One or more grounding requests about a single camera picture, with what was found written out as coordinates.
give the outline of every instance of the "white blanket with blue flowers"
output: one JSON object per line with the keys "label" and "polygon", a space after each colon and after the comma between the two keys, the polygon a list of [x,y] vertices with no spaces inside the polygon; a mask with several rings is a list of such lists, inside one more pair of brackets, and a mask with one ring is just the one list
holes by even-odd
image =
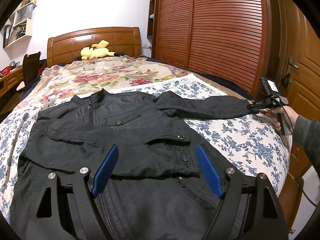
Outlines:
{"label": "white blanket with blue flowers", "polygon": [[[109,90],[110,93],[141,91],[155,96],[169,91],[183,98],[204,99],[226,93],[203,82],[193,74],[168,81]],[[51,95],[44,103],[15,109],[0,124],[0,211],[9,221],[13,187],[17,181],[17,163],[24,149],[31,127],[39,111],[71,98],[59,99]],[[231,120],[191,120],[185,122],[246,175],[267,174],[279,195],[289,167],[291,137],[281,137],[274,130],[270,118],[263,114],[247,115]]]}

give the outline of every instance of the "jacket cuff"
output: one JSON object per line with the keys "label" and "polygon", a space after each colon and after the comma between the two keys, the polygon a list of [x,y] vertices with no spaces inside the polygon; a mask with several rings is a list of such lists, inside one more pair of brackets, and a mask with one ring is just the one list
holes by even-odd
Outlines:
{"label": "jacket cuff", "polygon": [[302,146],[304,145],[304,141],[308,133],[310,124],[311,124],[310,120],[303,117],[302,115],[298,116],[296,125],[293,130],[293,136],[292,136],[294,143],[299,143]]}

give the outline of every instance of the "red basket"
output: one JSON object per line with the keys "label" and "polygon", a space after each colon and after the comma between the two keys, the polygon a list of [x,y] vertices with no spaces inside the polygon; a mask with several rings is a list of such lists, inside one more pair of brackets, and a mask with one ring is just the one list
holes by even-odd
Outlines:
{"label": "red basket", "polygon": [[2,75],[5,76],[5,75],[8,75],[10,73],[10,70],[11,70],[11,66],[7,66],[3,70],[1,70],[0,72],[1,72]]}

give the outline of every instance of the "wooden headboard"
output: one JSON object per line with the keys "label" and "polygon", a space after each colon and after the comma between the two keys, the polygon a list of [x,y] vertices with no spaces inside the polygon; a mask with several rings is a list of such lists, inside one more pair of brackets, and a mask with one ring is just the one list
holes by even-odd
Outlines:
{"label": "wooden headboard", "polygon": [[48,39],[48,66],[68,63],[80,56],[80,51],[87,45],[109,42],[111,52],[124,52],[131,57],[140,56],[139,27],[103,27],[66,33]]}

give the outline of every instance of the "human hand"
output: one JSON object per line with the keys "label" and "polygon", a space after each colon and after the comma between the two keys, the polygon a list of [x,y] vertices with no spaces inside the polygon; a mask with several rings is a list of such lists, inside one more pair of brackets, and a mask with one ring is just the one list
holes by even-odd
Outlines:
{"label": "human hand", "polygon": [[297,121],[297,118],[299,116],[290,106],[284,106],[283,108],[282,107],[277,107],[276,109],[273,109],[272,113],[271,114],[268,113],[267,116],[272,118],[273,122],[275,123],[275,127],[276,127],[277,131],[281,130],[281,125],[278,122],[278,119],[274,116],[274,114],[278,114],[278,113],[284,114],[286,121],[290,124],[290,121],[288,120],[288,116],[284,112],[284,109],[286,110],[286,112],[287,112],[287,114],[288,114],[288,116],[290,118],[290,121],[292,123],[292,126],[293,126],[292,128],[293,129],[294,129],[295,125],[296,125],[296,121]]}

